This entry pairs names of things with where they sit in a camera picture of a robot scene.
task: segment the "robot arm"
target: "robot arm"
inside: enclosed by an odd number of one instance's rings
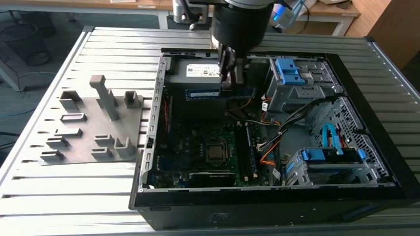
[[[283,0],[189,0],[189,3],[214,5],[210,32],[218,41],[219,92],[227,93],[246,86],[242,73],[246,54],[262,41],[270,17],[283,27],[295,17]],[[273,3],[281,4],[277,12]]]

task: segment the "metal slotted platform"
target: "metal slotted platform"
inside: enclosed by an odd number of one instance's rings
[[[95,96],[91,74],[103,74],[115,96],[126,89],[150,107],[161,47],[209,48],[210,34],[182,30],[94,28],[83,31],[0,169],[0,230],[5,235],[266,234],[418,235],[420,205],[385,210],[350,224],[267,229],[154,232],[127,210],[134,163],[39,166],[43,140],[61,113],[57,96],[75,89]],[[420,172],[420,97],[374,43],[362,38],[267,34],[257,50],[339,55],[379,121],[414,173]],[[149,111],[141,118],[138,148],[145,144]]]

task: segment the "orange wire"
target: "orange wire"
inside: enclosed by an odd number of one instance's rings
[[[270,122],[265,121],[265,119],[263,119],[265,113],[266,113],[266,112],[262,112],[261,120],[262,120],[262,123],[263,123],[263,124],[269,124]]]
[[[271,165],[271,166],[275,166],[275,163],[273,161],[265,161],[265,157],[267,156],[267,154],[270,153],[270,151],[274,149],[274,147],[278,145],[281,139],[273,144],[273,146],[270,147],[270,149],[267,150],[267,152],[263,154],[263,156],[261,157],[259,159],[259,163],[261,164],[267,164],[267,165]]]
[[[245,106],[249,105],[250,100],[251,100],[251,98],[249,98],[249,100],[247,100],[247,102],[246,102],[246,104],[245,104],[243,106],[241,106],[241,107],[238,107],[238,108],[229,109],[227,111],[237,111],[237,110],[242,109]]]

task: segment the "power supply label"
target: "power supply label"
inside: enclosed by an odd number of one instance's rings
[[[187,64],[186,77],[218,77],[217,64]]]

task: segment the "white table leg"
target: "white table leg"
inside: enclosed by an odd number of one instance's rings
[[[6,66],[6,64],[0,60],[0,76],[5,80],[5,82],[10,85],[11,89],[18,92],[25,89],[23,86],[19,86],[18,90],[18,81],[15,77],[15,73],[10,70],[10,68]]]
[[[343,36],[345,32],[353,22],[354,17],[351,16],[343,16],[342,20],[338,22],[334,32],[333,32],[333,36]]]
[[[169,12],[167,11],[157,11],[157,18],[158,18],[158,28],[161,30],[166,30],[167,29],[167,15]]]

